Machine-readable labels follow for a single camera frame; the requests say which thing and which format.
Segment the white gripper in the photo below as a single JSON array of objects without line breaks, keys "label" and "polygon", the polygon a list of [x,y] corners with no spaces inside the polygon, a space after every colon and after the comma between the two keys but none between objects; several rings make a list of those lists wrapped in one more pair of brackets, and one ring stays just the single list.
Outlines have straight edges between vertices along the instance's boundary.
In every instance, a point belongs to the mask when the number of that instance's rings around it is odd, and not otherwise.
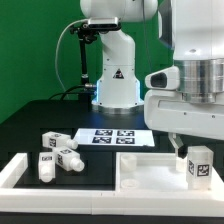
[{"label": "white gripper", "polygon": [[187,146],[179,134],[224,140],[224,93],[216,95],[215,103],[192,104],[175,91],[149,90],[144,121],[151,130],[168,132],[176,156],[184,159]]}]

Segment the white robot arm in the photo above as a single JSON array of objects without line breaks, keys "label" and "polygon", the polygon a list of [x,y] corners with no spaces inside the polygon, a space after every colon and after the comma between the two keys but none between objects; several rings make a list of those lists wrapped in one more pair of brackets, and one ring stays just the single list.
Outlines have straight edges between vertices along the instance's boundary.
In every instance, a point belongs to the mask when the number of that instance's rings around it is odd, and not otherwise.
[{"label": "white robot arm", "polygon": [[[87,29],[103,43],[103,74],[93,108],[123,114],[139,107],[151,130],[224,140],[224,0],[80,0]],[[173,65],[146,76],[140,97],[135,43],[118,24],[158,16],[158,37]]]}]

